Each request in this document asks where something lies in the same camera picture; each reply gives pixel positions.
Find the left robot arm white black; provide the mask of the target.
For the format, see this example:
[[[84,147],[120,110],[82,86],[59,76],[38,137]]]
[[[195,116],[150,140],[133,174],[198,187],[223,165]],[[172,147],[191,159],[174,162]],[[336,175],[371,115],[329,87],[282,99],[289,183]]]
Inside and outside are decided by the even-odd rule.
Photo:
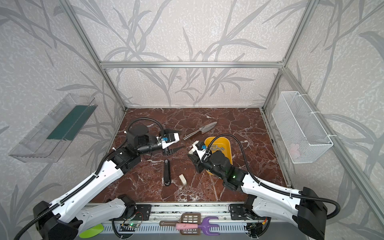
[[[155,122],[160,133],[153,136],[145,125],[128,127],[126,140],[101,160],[98,168],[72,190],[50,203],[42,201],[34,209],[34,219],[15,236],[16,240],[32,226],[44,240],[73,240],[80,233],[104,222],[135,215],[136,204],[127,195],[84,210],[83,208],[111,183],[138,165],[142,156],[162,152],[169,156],[179,150],[170,146],[180,141],[179,131],[165,129]]]

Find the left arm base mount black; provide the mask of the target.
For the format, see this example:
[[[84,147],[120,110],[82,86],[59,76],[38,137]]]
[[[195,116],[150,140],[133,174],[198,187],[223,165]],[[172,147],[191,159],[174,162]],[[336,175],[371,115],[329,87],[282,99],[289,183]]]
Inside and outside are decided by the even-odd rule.
[[[129,221],[148,221],[151,210],[152,205],[150,204],[132,205],[127,207],[120,219]]]

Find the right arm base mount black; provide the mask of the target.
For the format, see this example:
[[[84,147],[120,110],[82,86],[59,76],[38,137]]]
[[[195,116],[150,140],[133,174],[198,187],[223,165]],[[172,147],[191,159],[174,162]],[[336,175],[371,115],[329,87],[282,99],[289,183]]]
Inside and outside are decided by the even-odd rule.
[[[256,217],[243,207],[243,204],[230,204],[231,220],[255,220]]]

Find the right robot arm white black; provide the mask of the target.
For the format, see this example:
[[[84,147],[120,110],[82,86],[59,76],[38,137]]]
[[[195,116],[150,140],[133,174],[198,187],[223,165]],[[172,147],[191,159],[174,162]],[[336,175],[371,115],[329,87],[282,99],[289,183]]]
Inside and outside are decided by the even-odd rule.
[[[320,198],[312,189],[290,189],[261,180],[231,165],[219,151],[207,155],[204,150],[192,149],[187,154],[196,171],[208,171],[223,181],[231,191],[248,195],[249,210],[258,217],[268,217],[290,223],[315,240],[325,239],[326,221],[335,217],[340,205]]]

